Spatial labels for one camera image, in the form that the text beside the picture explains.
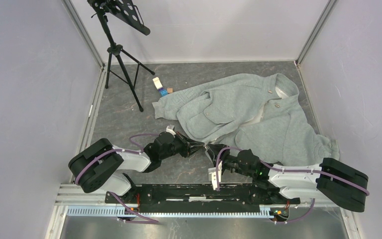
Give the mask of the grey zip-up jacket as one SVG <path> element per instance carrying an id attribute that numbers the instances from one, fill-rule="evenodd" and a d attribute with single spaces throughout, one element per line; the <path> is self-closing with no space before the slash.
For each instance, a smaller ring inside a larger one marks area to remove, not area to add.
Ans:
<path id="1" fill-rule="evenodd" d="M 298 97 L 281 73 L 237 74 L 163 96 L 153 108 L 155 118 L 178 121 L 193 140 L 249 149 L 268 163 L 339 159 L 337 142 L 314 131 Z"/>

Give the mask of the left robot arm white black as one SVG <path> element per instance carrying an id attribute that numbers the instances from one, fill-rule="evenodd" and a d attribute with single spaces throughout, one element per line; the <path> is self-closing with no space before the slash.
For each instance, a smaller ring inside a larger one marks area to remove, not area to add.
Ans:
<path id="1" fill-rule="evenodd" d="M 187 158 L 203 147 L 203 142 L 175 131 L 156 134 L 154 141 L 140 150 L 121 148 L 107 138 L 101 138 L 74 156 L 68 168 L 74 176 L 74 183 L 85 193 L 104 189 L 115 193 L 123 202 L 130 203 L 136 198 L 136 189 L 128 175 L 117 175 L 117 171 L 152 172 L 166 158 L 177 154 Z"/>

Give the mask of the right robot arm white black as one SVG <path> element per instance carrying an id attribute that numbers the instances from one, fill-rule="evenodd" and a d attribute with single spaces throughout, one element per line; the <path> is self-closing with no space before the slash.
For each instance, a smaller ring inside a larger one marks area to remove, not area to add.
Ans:
<path id="1" fill-rule="evenodd" d="M 282 166 L 267 163 L 249 149 L 236 149 L 224 144 L 204 146 L 212 160 L 212 185 L 220 189 L 221 175 L 229 170 L 251 178 L 252 183 L 267 190 L 273 203 L 284 199 L 328 200 L 337 206 L 357 213 L 365 210 L 368 176 L 336 159 L 323 158 L 319 164 L 309 166 Z"/>

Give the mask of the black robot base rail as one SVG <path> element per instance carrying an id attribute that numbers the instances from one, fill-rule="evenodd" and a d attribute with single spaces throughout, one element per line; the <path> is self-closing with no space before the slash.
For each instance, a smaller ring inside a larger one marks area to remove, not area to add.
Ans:
<path id="1" fill-rule="evenodd" d="M 142 184 L 120 196 L 125 204 L 136 204 L 141 213 L 255 213 L 260 205 L 299 204 L 278 189 L 254 184 Z"/>

